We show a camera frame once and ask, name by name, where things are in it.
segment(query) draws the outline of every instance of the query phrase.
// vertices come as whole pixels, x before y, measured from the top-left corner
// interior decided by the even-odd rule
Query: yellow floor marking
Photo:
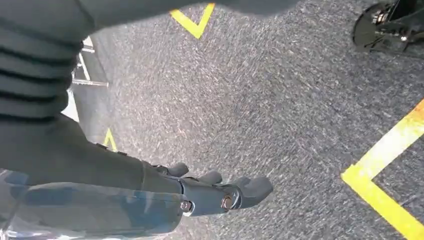
[[[104,138],[103,145],[107,147],[109,142],[112,147],[112,151],[117,152],[118,151],[117,145],[115,143],[114,137],[112,136],[112,132],[110,128],[107,129],[106,137]]]
[[[208,24],[209,18],[214,11],[215,3],[209,3],[203,11],[203,16],[200,19],[199,24],[194,23],[190,18],[188,18],[180,10],[172,10],[170,12],[171,16],[181,24],[188,32],[190,32],[195,38],[200,39],[203,32],[205,31],[206,24]]]
[[[359,160],[359,175],[373,179],[423,134],[424,99]]]
[[[351,166],[341,178],[406,239],[423,240],[424,226],[370,179],[359,176],[358,171]]]
[[[408,240],[423,240],[424,225],[381,190],[372,179],[424,134],[424,99],[341,178]]]

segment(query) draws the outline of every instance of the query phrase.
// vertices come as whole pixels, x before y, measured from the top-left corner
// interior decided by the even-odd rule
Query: reflective surface
[[[1,240],[151,239],[181,220],[179,194],[27,179],[0,168]]]

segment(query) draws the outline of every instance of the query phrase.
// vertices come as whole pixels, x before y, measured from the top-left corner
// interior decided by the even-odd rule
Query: prosthetic arm
[[[183,164],[166,168],[111,152],[87,141],[80,126],[60,114],[88,35],[198,2],[0,1],[1,239],[149,236],[172,231],[183,214],[249,208],[273,191],[265,177],[221,184],[217,172],[183,177]],[[295,2],[217,3],[272,13]],[[169,226],[159,227],[164,222]]]

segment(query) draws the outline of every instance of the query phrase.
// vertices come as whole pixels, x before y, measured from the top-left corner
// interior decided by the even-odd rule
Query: yellow line
[[[408,240],[423,240],[424,225],[372,179],[424,134],[424,99],[384,135],[341,178]]]
[[[359,176],[360,170],[353,165],[341,178],[406,239],[423,240],[424,226],[370,179]]]
[[[107,129],[106,137],[104,138],[103,145],[108,146],[109,142],[110,142],[110,145],[112,146],[112,151],[117,152],[118,151],[117,145],[115,143],[114,137],[112,136],[112,132],[110,128]]]
[[[195,38],[200,39],[202,34],[205,31],[206,25],[208,24],[209,18],[214,11],[215,3],[209,3],[203,11],[203,15],[200,19],[199,24],[194,23],[190,18],[188,18],[180,10],[170,11],[171,16],[183,26],[189,33],[191,33]]]
[[[423,134],[424,99],[359,160],[359,176],[373,179]]]

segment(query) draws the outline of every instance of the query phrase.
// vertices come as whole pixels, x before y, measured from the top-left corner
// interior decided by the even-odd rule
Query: gray carpet
[[[87,64],[110,86],[76,87],[81,125],[151,163],[274,183],[261,205],[186,218],[167,240],[400,239],[340,177],[424,97],[422,61],[353,49],[372,2],[308,0],[268,18],[218,6],[200,40],[168,14],[106,29],[92,37],[101,64]],[[198,20],[204,7],[182,11]],[[423,151],[420,139],[375,179],[421,222]]]

